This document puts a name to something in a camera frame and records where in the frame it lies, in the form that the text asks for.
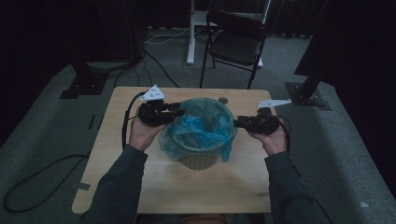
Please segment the dark curtain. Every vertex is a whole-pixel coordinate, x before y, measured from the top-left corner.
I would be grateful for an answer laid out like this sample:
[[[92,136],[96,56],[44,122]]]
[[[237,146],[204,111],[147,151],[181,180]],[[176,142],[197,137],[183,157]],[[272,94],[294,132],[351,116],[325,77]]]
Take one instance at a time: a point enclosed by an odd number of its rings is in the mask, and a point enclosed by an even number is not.
[[[315,0],[272,0],[267,24],[271,35],[311,36]]]

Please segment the person's left hand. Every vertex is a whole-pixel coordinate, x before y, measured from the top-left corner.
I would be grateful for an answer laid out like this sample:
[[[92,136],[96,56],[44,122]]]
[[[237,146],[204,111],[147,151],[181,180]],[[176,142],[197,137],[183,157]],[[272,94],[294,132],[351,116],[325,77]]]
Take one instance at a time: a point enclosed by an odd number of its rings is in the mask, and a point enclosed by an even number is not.
[[[154,138],[165,129],[165,125],[148,126],[136,117],[131,122],[129,145],[144,152],[153,142]]]

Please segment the blue plastic bag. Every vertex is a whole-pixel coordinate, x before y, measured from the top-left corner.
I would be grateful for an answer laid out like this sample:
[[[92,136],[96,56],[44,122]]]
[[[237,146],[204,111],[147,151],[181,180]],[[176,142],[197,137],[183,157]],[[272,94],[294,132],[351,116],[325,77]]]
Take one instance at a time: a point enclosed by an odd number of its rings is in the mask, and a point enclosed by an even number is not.
[[[237,135],[231,110],[211,98],[185,100],[180,108],[185,113],[158,137],[161,150],[171,160],[192,155],[216,155],[227,162]]]

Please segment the black slanted stand with base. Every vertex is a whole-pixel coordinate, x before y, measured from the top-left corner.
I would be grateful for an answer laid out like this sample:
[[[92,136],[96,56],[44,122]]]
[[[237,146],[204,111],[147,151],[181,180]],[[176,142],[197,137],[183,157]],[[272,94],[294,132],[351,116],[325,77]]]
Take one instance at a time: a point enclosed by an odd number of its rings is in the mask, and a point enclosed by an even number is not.
[[[318,91],[320,79],[308,77],[304,82],[286,82],[286,88],[294,105],[315,106],[321,111],[331,111],[329,103]]]

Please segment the green ribbed bin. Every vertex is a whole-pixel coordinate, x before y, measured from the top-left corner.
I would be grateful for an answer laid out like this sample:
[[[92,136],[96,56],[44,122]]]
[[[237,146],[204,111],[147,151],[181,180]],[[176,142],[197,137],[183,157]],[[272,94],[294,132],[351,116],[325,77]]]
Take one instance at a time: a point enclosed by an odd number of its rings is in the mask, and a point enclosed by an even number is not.
[[[191,155],[180,158],[179,161],[189,169],[202,171],[212,167],[217,159],[216,155]]]

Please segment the white desk frame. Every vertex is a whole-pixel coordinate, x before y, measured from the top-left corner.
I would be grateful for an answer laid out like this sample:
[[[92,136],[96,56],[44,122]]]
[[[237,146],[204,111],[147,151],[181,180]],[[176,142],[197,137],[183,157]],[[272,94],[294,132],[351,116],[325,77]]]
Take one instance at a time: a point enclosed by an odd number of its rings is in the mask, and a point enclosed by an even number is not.
[[[210,8],[219,8],[219,0],[215,0],[215,2],[208,7],[208,9],[204,10],[196,10],[195,9],[195,1],[196,0],[190,0],[190,34],[189,34],[189,46],[188,46],[188,52],[187,52],[187,65],[193,65],[194,64],[194,57],[195,57],[195,35],[198,34],[198,31],[195,30],[197,26],[205,26],[205,16],[209,12]],[[257,19],[261,21],[262,23],[266,23],[267,17],[268,17],[268,11],[271,6],[271,3],[273,0],[263,0],[263,6],[261,7],[260,11],[257,13],[253,12],[237,12],[235,11],[235,14],[237,15],[242,15],[242,16],[247,16],[253,19]]]

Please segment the person's right hand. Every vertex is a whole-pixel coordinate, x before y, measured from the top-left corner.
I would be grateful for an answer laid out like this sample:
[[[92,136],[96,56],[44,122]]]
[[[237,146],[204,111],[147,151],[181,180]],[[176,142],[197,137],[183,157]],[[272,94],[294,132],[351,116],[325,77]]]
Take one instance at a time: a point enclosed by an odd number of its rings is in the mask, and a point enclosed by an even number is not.
[[[249,133],[249,135],[262,143],[262,148],[269,156],[287,151],[287,135],[281,127],[270,135],[259,133]]]

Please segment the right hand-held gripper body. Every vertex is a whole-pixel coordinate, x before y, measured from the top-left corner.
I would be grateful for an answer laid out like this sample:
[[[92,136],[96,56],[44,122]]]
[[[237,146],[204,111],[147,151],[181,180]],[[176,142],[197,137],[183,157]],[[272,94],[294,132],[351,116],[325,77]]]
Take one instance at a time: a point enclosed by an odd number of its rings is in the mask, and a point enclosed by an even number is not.
[[[279,105],[290,104],[291,99],[288,100],[270,100],[265,99],[257,104],[258,115],[256,117],[248,118],[247,131],[251,133],[259,133],[263,135],[270,135],[281,127],[286,134],[290,133],[284,124],[279,120],[278,116],[273,115],[271,108]]]

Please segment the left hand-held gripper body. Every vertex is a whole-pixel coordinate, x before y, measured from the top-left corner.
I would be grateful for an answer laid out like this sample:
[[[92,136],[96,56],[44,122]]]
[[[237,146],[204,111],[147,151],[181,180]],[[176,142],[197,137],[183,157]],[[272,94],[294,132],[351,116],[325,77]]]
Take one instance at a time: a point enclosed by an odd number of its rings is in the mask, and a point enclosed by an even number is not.
[[[164,99],[165,94],[157,85],[153,85],[140,97],[142,104],[138,107],[137,116],[149,126],[169,124],[170,120],[165,113],[167,104]]]

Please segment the black folding chair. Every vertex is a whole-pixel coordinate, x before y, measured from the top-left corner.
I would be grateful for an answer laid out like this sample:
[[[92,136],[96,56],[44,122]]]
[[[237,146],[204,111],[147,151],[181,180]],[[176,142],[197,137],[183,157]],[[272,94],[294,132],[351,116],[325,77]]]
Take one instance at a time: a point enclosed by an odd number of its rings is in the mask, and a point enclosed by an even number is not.
[[[207,56],[216,63],[227,64],[250,72],[247,89],[251,87],[262,56],[267,29],[260,20],[236,13],[212,10],[205,16],[208,37],[200,76],[203,87]]]

